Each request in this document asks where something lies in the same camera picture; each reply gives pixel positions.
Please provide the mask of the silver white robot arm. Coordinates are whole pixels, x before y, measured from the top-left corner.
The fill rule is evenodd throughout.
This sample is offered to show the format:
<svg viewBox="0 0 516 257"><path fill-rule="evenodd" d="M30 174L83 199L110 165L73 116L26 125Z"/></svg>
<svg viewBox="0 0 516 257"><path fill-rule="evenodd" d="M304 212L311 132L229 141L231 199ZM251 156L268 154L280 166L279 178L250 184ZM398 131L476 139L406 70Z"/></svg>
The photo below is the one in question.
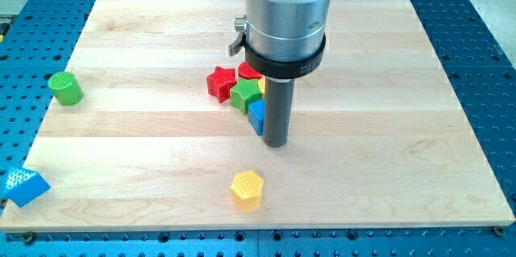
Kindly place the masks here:
<svg viewBox="0 0 516 257"><path fill-rule="evenodd" d="M290 62L317 52L330 0L246 0L247 42L264 58Z"/></svg>

